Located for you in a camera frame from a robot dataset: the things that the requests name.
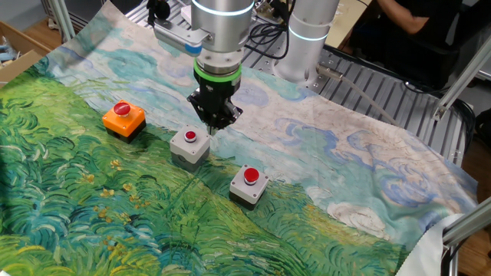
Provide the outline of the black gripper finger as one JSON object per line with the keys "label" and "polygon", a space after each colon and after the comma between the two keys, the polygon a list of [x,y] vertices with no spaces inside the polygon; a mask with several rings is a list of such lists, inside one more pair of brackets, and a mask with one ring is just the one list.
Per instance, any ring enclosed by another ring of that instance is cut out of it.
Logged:
{"label": "black gripper finger", "polygon": [[226,101],[219,112],[213,116],[213,134],[234,124],[242,115],[243,110],[235,106],[231,101]]}
{"label": "black gripper finger", "polygon": [[205,101],[200,96],[199,88],[192,92],[187,100],[192,104],[199,119],[206,125],[208,134],[213,134],[213,114],[207,109]]}

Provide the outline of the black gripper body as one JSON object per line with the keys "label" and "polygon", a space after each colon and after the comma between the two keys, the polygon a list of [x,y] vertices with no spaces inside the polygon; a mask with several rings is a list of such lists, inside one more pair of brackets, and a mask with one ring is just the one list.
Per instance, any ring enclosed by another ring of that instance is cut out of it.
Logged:
{"label": "black gripper body", "polygon": [[200,96],[213,116],[219,112],[226,101],[231,101],[232,95],[241,84],[241,77],[228,81],[216,81],[196,76],[196,80],[199,84]]}

